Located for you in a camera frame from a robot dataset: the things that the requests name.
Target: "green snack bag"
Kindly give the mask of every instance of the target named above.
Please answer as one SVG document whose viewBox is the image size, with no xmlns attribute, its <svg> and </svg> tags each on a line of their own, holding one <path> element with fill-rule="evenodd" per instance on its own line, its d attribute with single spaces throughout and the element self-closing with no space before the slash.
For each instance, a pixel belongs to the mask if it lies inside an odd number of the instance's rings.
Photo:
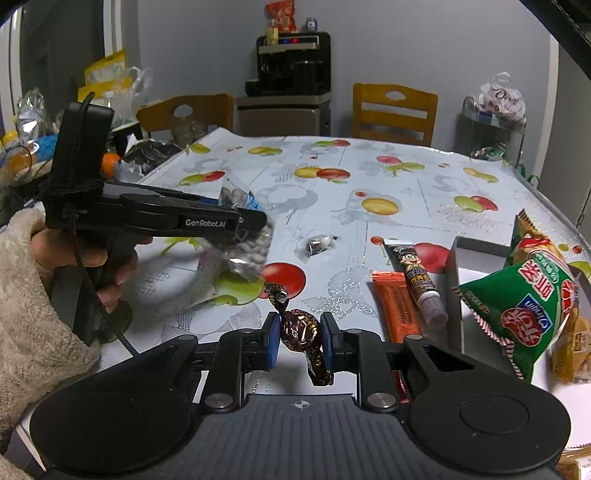
<svg viewBox="0 0 591 480">
<path fill-rule="evenodd" d="M 573 304 L 575 285 L 561 263 L 551 252 L 538 250 L 523 263 L 455 288 L 527 382 Z"/>
</svg>

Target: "plastic tablecloth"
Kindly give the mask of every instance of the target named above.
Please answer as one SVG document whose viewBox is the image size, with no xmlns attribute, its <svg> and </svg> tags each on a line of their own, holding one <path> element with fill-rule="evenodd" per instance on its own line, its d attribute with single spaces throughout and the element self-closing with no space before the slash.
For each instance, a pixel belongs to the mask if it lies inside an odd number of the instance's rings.
<svg viewBox="0 0 591 480">
<path fill-rule="evenodd" d="M 415 244 L 443 293 L 441 273 L 454 238 L 509 244 L 522 208 L 560 245 L 568 262 L 591 274 L 589 248 L 573 225 L 502 162 L 413 145 L 244 138 L 218 129 L 143 183 L 217 198 L 228 172 L 250 188 L 275 222 L 265 276 L 287 286 L 290 308 L 316 315 L 329 310 L 341 329 L 362 328 L 388 338 L 370 291 L 372 270 L 392 269 L 384 239 Z M 298 246 L 320 234 L 337 236 L 335 248 L 301 260 Z M 126 293 L 132 310 L 126 337 L 139 351 L 187 332 L 214 342 L 232 329 L 260 327 L 272 310 L 259 298 L 261 284 L 227 277 L 213 283 L 212 301 L 190 307 L 202 243 L 157 238 L 138 246 L 138 275 Z M 128 357 L 119 342 L 103 345 L 101 367 Z M 355 376 L 346 372 L 336 374 L 332 386 L 313 387 L 304 355 L 283 345 L 277 367 L 249 374 L 245 388 L 268 394 L 355 390 Z"/>
</svg>

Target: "chair backrest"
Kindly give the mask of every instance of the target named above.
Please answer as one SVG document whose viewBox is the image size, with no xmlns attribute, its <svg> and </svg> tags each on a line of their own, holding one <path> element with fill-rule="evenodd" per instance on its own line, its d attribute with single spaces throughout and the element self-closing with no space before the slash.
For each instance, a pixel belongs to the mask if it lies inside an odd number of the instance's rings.
<svg viewBox="0 0 591 480">
<path fill-rule="evenodd" d="M 217 125 L 230 131 L 234 126 L 234 98 L 227 93 L 218 95 L 183 95 L 169 98 L 138 110 L 140 125 L 148 133 L 170 130 L 178 122 L 174 111 L 188 105 L 193 112 L 186 120 L 197 120 L 206 125 Z"/>
<path fill-rule="evenodd" d="M 390 92 L 399 92 L 404 98 L 393 100 L 387 97 Z M 427 112 L 426 118 L 412 115 L 402 115 L 385 111 L 363 109 L 364 103 L 402 107 Z M 431 146 L 435 115 L 437 113 L 437 95 L 422 92 L 401 85 L 372 85 L 355 83 L 353 85 L 353 137 L 368 140 L 381 140 L 414 145 Z M 367 129 L 365 125 L 379 125 L 397 130 L 422 132 L 423 139 L 404 135 Z"/>
</svg>

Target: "wrapped chocolate candy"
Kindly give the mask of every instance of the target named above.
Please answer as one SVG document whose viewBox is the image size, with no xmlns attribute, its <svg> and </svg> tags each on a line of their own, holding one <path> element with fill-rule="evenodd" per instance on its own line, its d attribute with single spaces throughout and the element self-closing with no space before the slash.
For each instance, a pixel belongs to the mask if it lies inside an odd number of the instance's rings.
<svg viewBox="0 0 591 480">
<path fill-rule="evenodd" d="M 283 344 L 289 350 L 306 355 L 308 375 L 313 385 L 332 385 L 335 378 L 324 362 L 322 333 L 316 317 L 304 310 L 287 310 L 289 298 L 283 285 L 266 282 L 265 291 L 269 301 L 281 316 L 280 332 Z"/>
</svg>

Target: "red logo on bag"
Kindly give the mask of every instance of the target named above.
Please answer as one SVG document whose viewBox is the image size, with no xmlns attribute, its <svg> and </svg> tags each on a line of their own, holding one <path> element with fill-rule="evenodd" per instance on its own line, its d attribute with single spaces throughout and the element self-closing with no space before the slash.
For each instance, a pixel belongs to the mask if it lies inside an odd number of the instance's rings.
<svg viewBox="0 0 591 480">
<path fill-rule="evenodd" d="M 550 245 L 550 239 L 548 238 L 524 238 L 519 243 L 519 248 L 526 249 L 532 247 L 539 247 L 540 245 Z"/>
<path fill-rule="evenodd" d="M 560 286 L 560 298 L 562 302 L 562 317 L 565 318 L 574 302 L 574 282 L 572 280 L 564 280 Z"/>
<path fill-rule="evenodd" d="M 536 346 L 542 339 L 542 328 L 531 310 L 519 307 L 505 310 L 501 322 L 525 346 Z"/>
</svg>

